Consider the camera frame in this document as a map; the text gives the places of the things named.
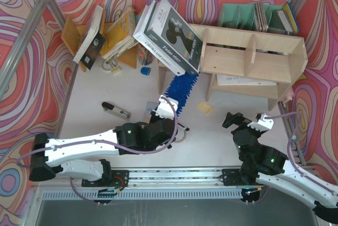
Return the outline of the roll of beige tape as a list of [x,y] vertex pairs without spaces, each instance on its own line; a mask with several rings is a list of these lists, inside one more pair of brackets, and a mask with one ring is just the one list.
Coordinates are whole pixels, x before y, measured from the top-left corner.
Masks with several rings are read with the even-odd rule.
[[185,141],[186,137],[187,137],[187,131],[184,130],[183,131],[183,136],[180,139],[177,139],[175,142],[176,143],[181,143],[181,142]]

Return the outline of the blue microfibre duster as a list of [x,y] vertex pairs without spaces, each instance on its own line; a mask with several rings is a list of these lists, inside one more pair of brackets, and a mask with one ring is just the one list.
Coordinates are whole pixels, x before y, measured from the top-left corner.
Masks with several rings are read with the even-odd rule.
[[169,87],[164,92],[164,95],[168,98],[176,100],[177,110],[176,113],[179,116],[186,102],[191,94],[191,91],[198,80],[199,74],[190,75],[188,73],[182,76],[175,76]]

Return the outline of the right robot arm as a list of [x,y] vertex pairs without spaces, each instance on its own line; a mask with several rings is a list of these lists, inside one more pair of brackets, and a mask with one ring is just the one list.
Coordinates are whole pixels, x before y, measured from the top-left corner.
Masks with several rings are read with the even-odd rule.
[[290,148],[284,154],[259,143],[262,134],[274,125],[274,116],[258,114],[255,121],[241,113],[227,113],[224,128],[231,131],[242,165],[239,176],[248,185],[258,183],[277,189],[307,205],[322,220],[337,224],[337,186],[303,169],[292,159]]

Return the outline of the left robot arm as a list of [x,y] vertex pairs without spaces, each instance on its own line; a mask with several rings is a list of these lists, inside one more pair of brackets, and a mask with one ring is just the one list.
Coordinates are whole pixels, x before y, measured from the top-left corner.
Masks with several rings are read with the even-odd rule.
[[177,118],[160,118],[149,124],[125,123],[106,132],[68,139],[35,136],[29,179],[42,182],[57,175],[82,178],[89,182],[111,180],[106,156],[155,154],[171,146],[178,130]]

